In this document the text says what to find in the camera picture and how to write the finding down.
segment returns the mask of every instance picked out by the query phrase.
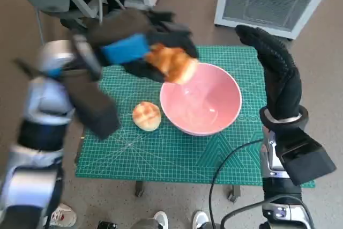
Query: table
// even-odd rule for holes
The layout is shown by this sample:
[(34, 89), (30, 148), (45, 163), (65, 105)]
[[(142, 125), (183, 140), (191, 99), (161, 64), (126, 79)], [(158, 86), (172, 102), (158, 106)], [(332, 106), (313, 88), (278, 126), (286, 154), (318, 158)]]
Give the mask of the table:
[[(134, 125), (132, 110), (141, 101), (160, 105), (161, 84), (126, 74), (121, 67), (105, 68), (100, 89), (115, 99), (122, 126), (105, 141), (85, 131), (77, 177), (211, 183), (229, 152), (263, 137), (259, 109), (265, 106), (266, 100), (263, 69), (255, 49), (199, 46), (198, 50), (202, 62), (222, 67), (240, 86), (243, 104), (237, 120), (218, 134), (195, 137), (179, 131), (163, 116), (158, 130), (144, 132)], [(235, 154), (217, 183), (262, 185), (259, 149), (260, 144), (255, 144)]]

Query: bread roll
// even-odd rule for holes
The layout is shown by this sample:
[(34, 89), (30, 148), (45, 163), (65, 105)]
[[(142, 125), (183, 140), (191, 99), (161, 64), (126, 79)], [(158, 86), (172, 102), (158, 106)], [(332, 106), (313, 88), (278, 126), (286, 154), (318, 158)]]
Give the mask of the bread roll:
[(197, 70), (199, 61), (189, 56), (182, 48), (167, 48), (162, 44), (153, 45), (145, 56), (163, 74), (169, 83), (185, 84)]
[(133, 122), (144, 131), (154, 131), (161, 123), (158, 106), (150, 102), (139, 103), (132, 112)]

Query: shoe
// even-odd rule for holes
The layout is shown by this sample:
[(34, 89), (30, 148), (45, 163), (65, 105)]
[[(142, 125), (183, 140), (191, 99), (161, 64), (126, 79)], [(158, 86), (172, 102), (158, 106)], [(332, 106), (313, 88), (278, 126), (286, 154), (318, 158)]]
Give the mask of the shoe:
[(204, 223), (209, 221), (205, 212), (198, 211), (193, 217), (192, 229), (199, 229)]
[(159, 211), (155, 214), (154, 219), (159, 222), (163, 229), (168, 229), (168, 217), (163, 211)]
[(50, 225), (59, 227), (71, 227), (76, 223), (76, 213), (67, 205), (60, 204), (51, 215)]

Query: black glove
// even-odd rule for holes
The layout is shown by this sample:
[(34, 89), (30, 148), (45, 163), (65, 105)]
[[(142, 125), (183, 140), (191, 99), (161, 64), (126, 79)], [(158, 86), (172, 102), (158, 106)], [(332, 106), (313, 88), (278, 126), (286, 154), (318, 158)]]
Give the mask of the black glove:
[(257, 57), (264, 68), (270, 114), (277, 120), (298, 116), (301, 80), (286, 46), (260, 28), (237, 25), (235, 31), (243, 44), (257, 50)]
[[(143, 13), (152, 26), (152, 29), (145, 34), (150, 46), (161, 43), (169, 48), (180, 47), (191, 57), (199, 58), (197, 48), (190, 39), (191, 32), (187, 27), (173, 22), (173, 13), (152, 10)], [(123, 67), (126, 72), (137, 77), (147, 77), (160, 83), (165, 81), (164, 74), (143, 59), (123, 64)]]
[[(136, 33), (144, 35), (145, 44), (148, 46), (161, 43), (166, 47), (181, 47), (190, 56), (198, 58), (197, 49), (190, 39), (189, 29), (174, 23), (173, 16), (174, 14), (170, 12), (125, 10), (117, 17), (104, 20), (102, 25), (95, 25), (95, 27), (90, 28), (86, 37), (95, 49), (103, 66), (112, 65), (113, 62), (108, 60), (108, 56), (104, 56), (100, 48), (109, 45), (109, 42), (115, 43), (128, 39)], [(137, 77), (147, 77), (157, 82), (164, 82), (164, 74), (145, 62), (143, 56), (141, 58), (135, 57), (133, 61), (125, 61), (120, 64), (126, 72)]]

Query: table leg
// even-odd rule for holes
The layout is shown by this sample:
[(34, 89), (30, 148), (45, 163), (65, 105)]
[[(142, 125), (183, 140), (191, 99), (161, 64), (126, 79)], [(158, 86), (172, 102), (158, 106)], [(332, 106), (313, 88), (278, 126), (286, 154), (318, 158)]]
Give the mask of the table leg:
[(137, 197), (142, 197), (143, 193), (144, 193), (144, 181), (136, 181), (135, 195)]
[(237, 201), (237, 198), (241, 196), (241, 186), (240, 185), (229, 185), (229, 194), (227, 195), (228, 200), (232, 203)]
[(82, 149), (82, 146), (84, 144), (84, 133), (85, 131), (82, 131), (82, 134), (81, 134), (81, 137), (80, 137), (80, 141), (79, 141), (79, 145), (77, 147), (77, 151), (76, 151), (76, 156), (74, 158), (74, 164), (77, 166), (78, 163), (79, 163), (79, 159), (80, 159), (80, 155), (81, 155), (81, 149)]

